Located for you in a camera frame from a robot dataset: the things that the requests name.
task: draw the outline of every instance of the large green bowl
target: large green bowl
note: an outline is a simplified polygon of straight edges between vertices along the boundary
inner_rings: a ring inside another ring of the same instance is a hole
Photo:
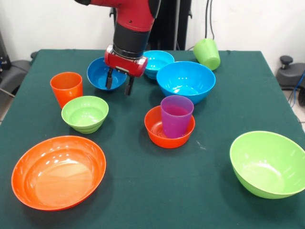
[[[95,96],[82,96],[68,102],[61,111],[63,120],[76,131],[90,134],[103,124],[108,104]]]
[[[305,151],[287,137],[245,133],[232,143],[230,158],[238,180],[259,197],[280,199],[305,189]]]

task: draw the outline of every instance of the floor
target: floor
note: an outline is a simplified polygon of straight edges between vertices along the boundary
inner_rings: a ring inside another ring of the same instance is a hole
[[[10,98],[10,100],[8,100],[8,102],[5,105],[5,108],[3,109],[3,111],[0,112],[0,125],[2,123],[2,121],[4,120],[4,117],[6,115],[6,113],[8,112],[11,104],[13,103],[14,99]]]
[[[290,94],[291,94],[291,91],[283,91],[286,98],[288,99]],[[300,122],[302,123],[302,127],[303,127],[303,130],[305,131],[305,107],[301,107],[298,103],[298,92],[296,92],[296,95],[295,95],[295,98],[296,98],[296,101],[295,101],[295,105],[292,107],[292,110],[294,111],[295,115],[299,118]]]

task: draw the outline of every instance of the plastic bowl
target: plastic bowl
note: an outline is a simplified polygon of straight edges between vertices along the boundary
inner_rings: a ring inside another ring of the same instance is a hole
[[[185,135],[179,138],[168,138],[164,134],[162,129],[161,106],[154,107],[146,114],[144,124],[152,142],[159,147],[173,149],[183,146],[190,138],[195,128],[195,119],[192,116]]]
[[[104,91],[113,91],[124,84],[127,75],[114,69],[112,72],[112,85],[108,90],[106,87],[106,79],[109,67],[105,64],[104,59],[104,57],[98,58],[89,65],[87,69],[87,77],[94,87]]]
[[[96,96],[83,96],[68,102],[61,111],[63,120],[76,131],[90,134],[103,124],[108,104]]]
[[[254,195],[279,199],[305,189],[305,151],[287,137],[245,133],[232,143],[230,158],[238,180]]]
[[[60,136],[29,149],[17,162],[11,185],[28,207],[56,211],[84,201],[106,170],[102,149],[79,136]]]
[[[168,52],[160,50],[152,50],[144,53],[144,56],[148,58],[148,64],[145,68],[145,74],[150,78],[155,80],[157,73],[164,66],[174,63],[175,59]]]
[[[163,67],[157,73],[157,82],[165,96],[182,95],[196,104],[211,92],[216,77],[199,63],[181,61]]]

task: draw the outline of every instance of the small orange bowl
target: small orange bowl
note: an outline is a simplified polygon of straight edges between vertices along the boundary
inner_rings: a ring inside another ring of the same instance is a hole
[[[11,177],[15,196],[31,208],[56,211],[84,201],[106,170],[102,149],[78,136],[60,136],[29,149]]]
[[[195,128],[195,119],[194,116],[192,116],[185,135],[179,138],[168,138],[164,134],[162,128],[161,106],[154,107],[146,114],[144,124],[152,142],[162,148],[173,149],[183,146],[190,138]]]

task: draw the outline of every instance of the blue bowl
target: blue bowl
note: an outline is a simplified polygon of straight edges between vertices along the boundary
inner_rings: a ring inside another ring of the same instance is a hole
[[[106,79],[109,67],[105,64],[104,57],[94,60],[87,69],[87,77],[89,82],[96,88],[104,91],[113,91],[120,87],[127,78],[127,75],[117,70],[112,72],[112,85],[108,90],[106,87]]]
[[[172,55],[160,50],[147,51],[144,56],[148,58],[145,74],[151,79],[156,79],[158,71],[164,66],[175,62]]]
[[[165,96],[182,95],[196,104],[213,89],[216,77],[199,63],[181,61],[163,67],[157,74],[157,82]]]

